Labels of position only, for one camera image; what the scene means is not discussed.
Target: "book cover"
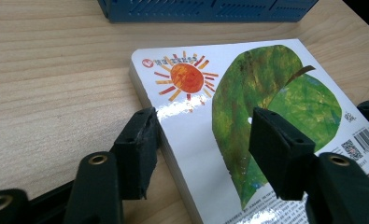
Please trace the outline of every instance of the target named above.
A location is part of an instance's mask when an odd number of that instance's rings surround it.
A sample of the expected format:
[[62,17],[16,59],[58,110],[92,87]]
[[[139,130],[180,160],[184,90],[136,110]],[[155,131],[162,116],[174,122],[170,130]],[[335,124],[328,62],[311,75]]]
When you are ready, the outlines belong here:
[[248,152],[255,106],[369,173],[369,122],[298,39],[138,49],[130,76],[194,223],[307,223],[306,195],[277,199]]

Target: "red logo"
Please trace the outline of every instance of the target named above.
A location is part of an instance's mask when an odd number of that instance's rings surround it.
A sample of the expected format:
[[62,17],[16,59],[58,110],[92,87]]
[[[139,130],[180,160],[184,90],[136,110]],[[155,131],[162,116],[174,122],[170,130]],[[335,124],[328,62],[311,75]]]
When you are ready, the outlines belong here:
[[143,60],[143,65],[147,68],[151,68],[152,66],[154,66],[154,62],[150,59],[145,59]]

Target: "qr code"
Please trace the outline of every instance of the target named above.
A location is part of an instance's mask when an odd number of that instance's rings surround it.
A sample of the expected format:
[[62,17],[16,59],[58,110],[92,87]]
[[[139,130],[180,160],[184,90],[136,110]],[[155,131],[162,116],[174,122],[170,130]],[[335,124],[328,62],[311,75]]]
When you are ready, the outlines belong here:
[[349,154],[350,158],[354,161],[360,159],[362,157],[361,152],[353,145],[353,142],[349,139],[347,142],[341,145],[344,150]]

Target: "green leaf illustration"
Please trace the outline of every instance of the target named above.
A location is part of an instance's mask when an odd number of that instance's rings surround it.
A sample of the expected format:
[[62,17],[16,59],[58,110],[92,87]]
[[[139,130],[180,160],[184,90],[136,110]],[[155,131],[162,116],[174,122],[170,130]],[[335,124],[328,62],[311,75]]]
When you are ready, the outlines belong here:
[[[281,114],[320,148],[336,133],[341,108],[322,83],[306,74],[289,48],[277,45],[238,55],[225,72],[212,105],[212,129],[235,188],[245,207],[255,191],[267,183],[248,152],[254,106]],[[318,129],[309,129],[312,123]]]

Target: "black clamp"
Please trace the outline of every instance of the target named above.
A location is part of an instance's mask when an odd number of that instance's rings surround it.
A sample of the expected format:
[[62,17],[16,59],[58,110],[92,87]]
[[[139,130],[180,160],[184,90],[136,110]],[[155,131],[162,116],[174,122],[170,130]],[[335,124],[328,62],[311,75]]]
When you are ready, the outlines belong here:
[[109,152],[81,160],[74,181],[31,201],[22,189],[0,190],[0,224],[123,223],[121,200],[147,199],[157,140],[155,108],[137,111]]
[[369,177],[353,160],[314,154],[315,143],[279,114],[254,108],[249,152],[278,198],[301,201],[311,224],[369,224]]

